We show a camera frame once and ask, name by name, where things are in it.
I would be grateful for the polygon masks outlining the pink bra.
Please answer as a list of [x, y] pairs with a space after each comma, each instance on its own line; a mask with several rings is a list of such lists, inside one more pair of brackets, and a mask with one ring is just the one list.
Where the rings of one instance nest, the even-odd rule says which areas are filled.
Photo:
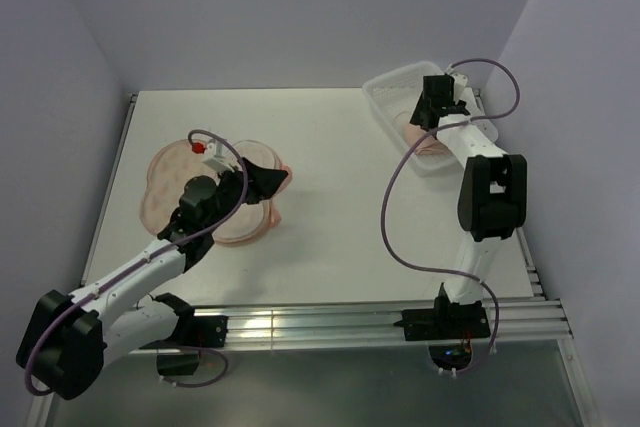
[[[402, 139], [409, 147], [415, 144], [425, 134], [425, 131], [420, 126], [410, 122], [410, 118], [411, 114], [407, 111], [400, 112], [394, 118], [394, 126], [399, 129]], [[446, 155], [449, 153], [449, 149], [432, 136], [424, 139], [415, 150], [417, 156]]]

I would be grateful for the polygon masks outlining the pink floral mesh laundry bag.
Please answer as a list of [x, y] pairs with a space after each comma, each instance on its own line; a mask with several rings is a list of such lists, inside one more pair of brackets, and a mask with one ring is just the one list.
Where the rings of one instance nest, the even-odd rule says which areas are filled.
[[[242, 140], [234, 143], [233, 147], [257, 166], [291, 171], [271, 147], [261, 142]], [[140, 220], [151, 235], [159, 234], [169, 223], [187, 181], [200, 175], [217, 177], [186, 140], [173, 142], [155, 155], [147, 172], [147, 188], [139, 209]], [[214, 231], [213, 239], [226, 247], [252, 243], [280, 221], [281, 216], [271, 200], [243, 205]]]

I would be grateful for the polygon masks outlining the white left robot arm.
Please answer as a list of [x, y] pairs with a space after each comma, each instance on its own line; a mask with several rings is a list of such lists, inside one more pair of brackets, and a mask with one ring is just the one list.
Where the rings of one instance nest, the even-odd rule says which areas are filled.
[[169, 293], [142, 308], [136, 303], [198, 264], [213, 247], [214, 232], [241, 206], [272, 199], [290, 180], [289, 168], [260, 167], [246, 158], [216, 178], [193, 177], [168, 224], [133, 260], [69, 294], [42, 296], [16, 354], [27, 391], [72, 400], [104, 367], [140, 347], [194, 350], [193, 306]]

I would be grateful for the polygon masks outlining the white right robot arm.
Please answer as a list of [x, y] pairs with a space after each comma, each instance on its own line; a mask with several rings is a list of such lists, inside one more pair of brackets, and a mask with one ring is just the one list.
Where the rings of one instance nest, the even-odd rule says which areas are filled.
[[509, 154], [472, 121], [467, 103], [456, 97], [449, 74], [423, 78], [410, 123], [434, 135], [463, 167], [457, 216], [464, 231], [454, 272], [443, 284], [449, 303], [433, 312], [435, 330], [452, 337], [468, 321], [461, 305], [483, 298], [488, 277], [502, 243], [524, 224], [528, 166], [524, 156]]

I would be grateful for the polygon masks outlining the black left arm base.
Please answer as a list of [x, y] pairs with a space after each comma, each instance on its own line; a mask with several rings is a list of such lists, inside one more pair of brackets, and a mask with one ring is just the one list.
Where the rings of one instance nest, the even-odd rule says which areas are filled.
[[195, 316], [179, 340], [165, 342], [166, 346], [172, 345], [180, 353], [158, 354], [158, 374], [169, 378], [192, 376], [199, 367], [215, 367], [210, 360], [217, 357], [221, 370], [216, 378], [222, 378], [229, 369], [228, 358], [220, 352], [225, 346], [228, 320], [225, 315]]

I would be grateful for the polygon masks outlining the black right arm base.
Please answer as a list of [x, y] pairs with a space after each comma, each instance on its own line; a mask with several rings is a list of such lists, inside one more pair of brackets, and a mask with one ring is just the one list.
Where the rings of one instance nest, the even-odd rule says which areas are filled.
[[403, 310], [401, 319], [393, 326], [403, 329], [406, 341], [485, 339], [491, 336], [485, 309], [474, 305], [462, 306], [459, 310]]

